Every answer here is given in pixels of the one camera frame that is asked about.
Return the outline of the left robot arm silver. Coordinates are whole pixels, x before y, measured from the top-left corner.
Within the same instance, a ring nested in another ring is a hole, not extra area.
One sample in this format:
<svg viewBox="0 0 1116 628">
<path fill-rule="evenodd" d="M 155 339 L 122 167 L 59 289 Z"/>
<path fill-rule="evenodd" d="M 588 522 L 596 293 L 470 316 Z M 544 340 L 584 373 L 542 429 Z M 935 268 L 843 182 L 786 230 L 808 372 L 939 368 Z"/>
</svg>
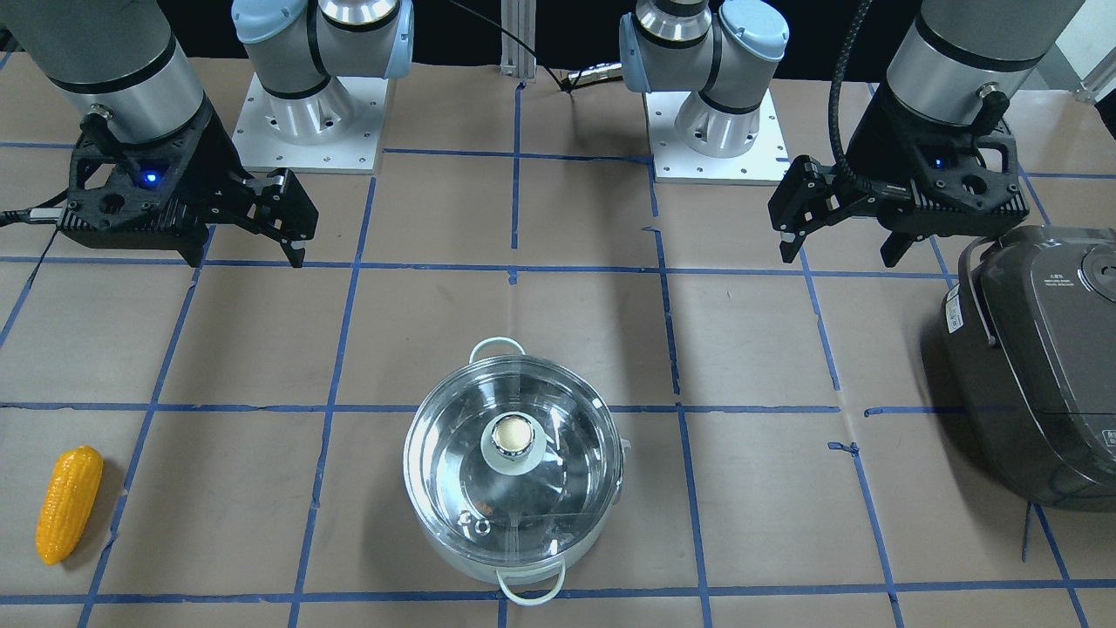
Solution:
<svg viewBox="0 0 1116 628">
<path fill-rule="evenodd" d="M 779 254 L 791 263 L 807 236 L 848 218 L 888 231 L 885 265 L 929 236 L 985 242 L 1021 225 L 1017 142 L 1004 126 L 1012 97 L 1054 47 L 1079 1 L 924 1 L 849 146 L 840 96 L 870 3 L 854 8 L 827 97 L 833 166 L 799 155 L 768 202 Z M 619 20 L 619 64 L 631 91 L 685 91 L 675 124 L 689 148 L 741 155 L 790 27 L 773 4 L 639 1 Z"/>
</svg>

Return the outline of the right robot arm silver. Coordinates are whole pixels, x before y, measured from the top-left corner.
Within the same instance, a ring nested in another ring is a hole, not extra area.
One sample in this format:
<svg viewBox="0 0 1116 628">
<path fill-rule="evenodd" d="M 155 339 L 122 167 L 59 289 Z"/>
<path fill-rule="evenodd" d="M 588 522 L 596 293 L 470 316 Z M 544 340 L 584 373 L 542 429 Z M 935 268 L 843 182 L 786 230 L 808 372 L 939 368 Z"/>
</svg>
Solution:
<svg viewBox="0 0 1116 628">
<path fill-rule="evenodd" d="M 386 89 L 410 71 L 411 1 L 235 1 L 254 64 L 224 127 L 155 1 L 4 1 L 3 25 L 79 112 L 66 189 L 3 225 L 87 248 L 172 250 L 198 267 L 212 225 L 282 247 L 295 268 L 319 212 L 307 168 L 375 167 Z"/>
</svg>

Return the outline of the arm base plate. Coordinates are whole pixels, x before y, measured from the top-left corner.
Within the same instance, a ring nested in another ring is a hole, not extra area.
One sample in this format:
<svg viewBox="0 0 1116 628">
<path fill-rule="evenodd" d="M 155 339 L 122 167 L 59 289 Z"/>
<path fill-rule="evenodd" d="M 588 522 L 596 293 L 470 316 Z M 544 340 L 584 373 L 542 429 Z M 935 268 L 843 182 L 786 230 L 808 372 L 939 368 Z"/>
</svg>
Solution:
<svg viewBox="0 0 1116 628">
<path fill-rule="evenodd" d="M 375 174 L 393 84 L 335 77 L 323 91 L 279 99 L 252 77 L 232 139 L 248 171 Z"/>
<path fill-rule="evenodd" d="M 776 186 L 786 151 L 771 91 L 753 112 L 716 112 L 696 91 L 644 95 L 655 178 L 667 183 Z"/>
</svg>

